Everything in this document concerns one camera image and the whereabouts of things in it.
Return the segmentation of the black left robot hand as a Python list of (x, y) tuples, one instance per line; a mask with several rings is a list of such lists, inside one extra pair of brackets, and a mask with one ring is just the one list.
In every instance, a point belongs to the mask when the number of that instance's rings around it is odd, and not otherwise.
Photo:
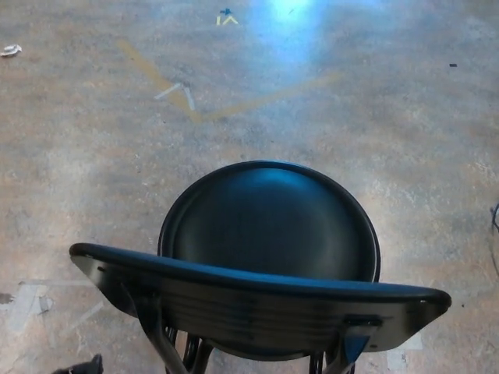
[(103, 374), (103, 358), (95, 355), (90, 361), (81, 362), (66, 368), (56, 369), (52, 374)]

